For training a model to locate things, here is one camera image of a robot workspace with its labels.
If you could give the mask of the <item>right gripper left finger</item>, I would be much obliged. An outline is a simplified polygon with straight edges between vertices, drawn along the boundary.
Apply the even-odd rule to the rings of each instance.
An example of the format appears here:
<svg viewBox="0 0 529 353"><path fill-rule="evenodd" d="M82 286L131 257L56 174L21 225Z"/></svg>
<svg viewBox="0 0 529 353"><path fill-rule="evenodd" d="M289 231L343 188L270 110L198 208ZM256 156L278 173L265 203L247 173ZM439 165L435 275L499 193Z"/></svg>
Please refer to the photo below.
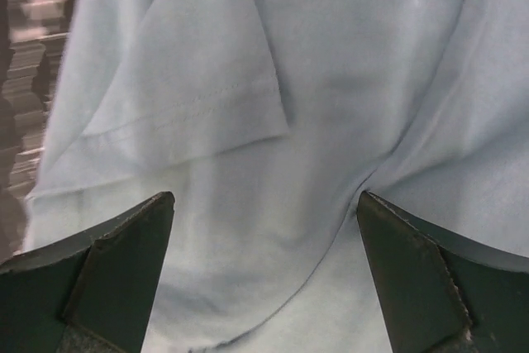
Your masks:
<svg viewBox="0 0 529 353"><path fill-rule="evenodd" d="M2 263L2 353L141 351L173 216L158 193Z"/></svg>

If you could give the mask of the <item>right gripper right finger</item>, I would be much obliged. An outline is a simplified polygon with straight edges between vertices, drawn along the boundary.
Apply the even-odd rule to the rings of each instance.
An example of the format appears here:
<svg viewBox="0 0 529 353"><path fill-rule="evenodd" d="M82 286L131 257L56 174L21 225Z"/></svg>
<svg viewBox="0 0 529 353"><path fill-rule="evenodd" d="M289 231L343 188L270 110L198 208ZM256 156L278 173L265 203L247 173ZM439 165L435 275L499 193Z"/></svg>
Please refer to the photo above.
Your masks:
<svg viewBox="0 0 529 353"><path fill-rule="evenodd" d="M528 350L528 259L364 191L360 234L394 352Z"/></svg>

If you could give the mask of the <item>blue-grey t shirt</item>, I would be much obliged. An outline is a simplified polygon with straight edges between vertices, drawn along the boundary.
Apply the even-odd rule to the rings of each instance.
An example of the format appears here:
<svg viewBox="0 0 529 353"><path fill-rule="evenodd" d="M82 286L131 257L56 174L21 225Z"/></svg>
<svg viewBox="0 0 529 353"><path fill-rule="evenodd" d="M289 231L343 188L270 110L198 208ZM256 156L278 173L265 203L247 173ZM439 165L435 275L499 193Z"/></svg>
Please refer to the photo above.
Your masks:
<svg viewBox="0 0 529 353"><path fill-rule="evenodd" d="M528 0L77 0L24 250L160 191L146 352L386 352L370 190L528 253Z"/></svg>

